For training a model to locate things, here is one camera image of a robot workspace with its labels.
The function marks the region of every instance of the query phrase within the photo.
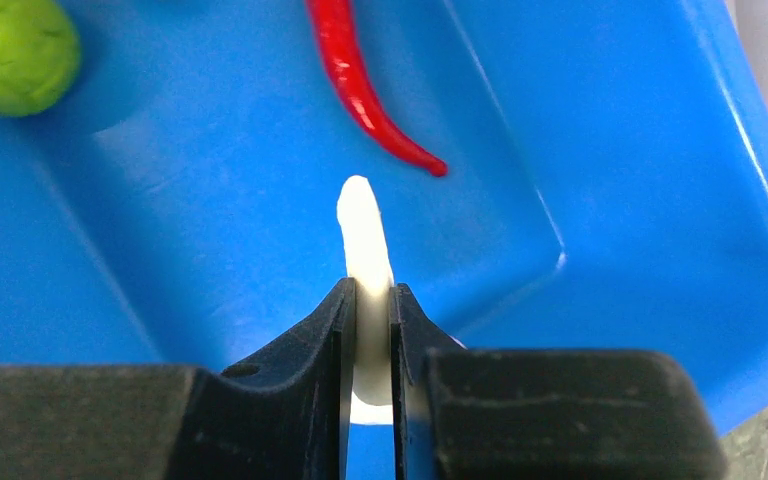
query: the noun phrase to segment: blue tray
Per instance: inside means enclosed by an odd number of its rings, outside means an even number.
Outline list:
[[[352,123],[301,0],[65,1],[77,87],[0,119],[0,361],[237,361],[344,274],[361,174],[467,345],[662,350],[734,427],[768,403],[768,115],[725,7],[560,3],[354,2],[435,179]],[[350,473],[386,478],[389,435]]]

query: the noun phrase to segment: blue plastic container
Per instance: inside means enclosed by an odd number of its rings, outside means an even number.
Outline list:
[[[355,0],[435,179],[352,123],[301,0],[65,1],[81,79],[0,119],[0,362],[239,360],[344,274],[361,174],[468,346],[665,351],[725,432],[768,403],[768,115],[720,3]]]

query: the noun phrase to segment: chili pepper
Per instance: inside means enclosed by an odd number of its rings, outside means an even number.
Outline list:
[[[350,0],[307,0],[319,50],[331,83],[360,127],[401,160],[442,177],[449,168],[390,119],[366,74],[355,34]]]

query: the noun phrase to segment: green fruit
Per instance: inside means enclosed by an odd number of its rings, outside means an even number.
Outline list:
[[[0,0],[0,115],[54,105],[80,63],[75,27],[53,0]]]

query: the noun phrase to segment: green lime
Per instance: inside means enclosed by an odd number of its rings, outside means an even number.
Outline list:
[[[81,63],[75,27],[53,0],[0,0],[0,115],[54,105]]]

